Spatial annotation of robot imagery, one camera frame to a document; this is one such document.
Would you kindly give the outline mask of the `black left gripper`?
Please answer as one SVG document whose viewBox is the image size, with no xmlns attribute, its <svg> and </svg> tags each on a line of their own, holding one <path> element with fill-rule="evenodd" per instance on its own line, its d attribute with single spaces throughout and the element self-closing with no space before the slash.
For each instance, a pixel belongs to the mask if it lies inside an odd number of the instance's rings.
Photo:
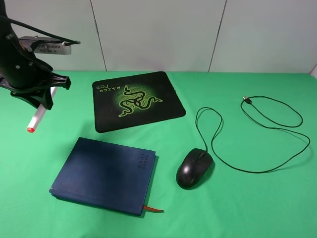
<svg viewBox="0 0 317 238">
<path fill-rule="evenodd" d="M 48 63 L 23 47 L 9 23 L 0 25 L 0 73 L 10 86 L 12 97 L 36 109 L 42 105 L 51 110 L 53 99 L 49 87 L 69 90 L 71 86 L 68 76 L 54 73 L 52 70 Z M 30 88 L 40 87 L 43 89 L 28 93 Z"/>
</svg>

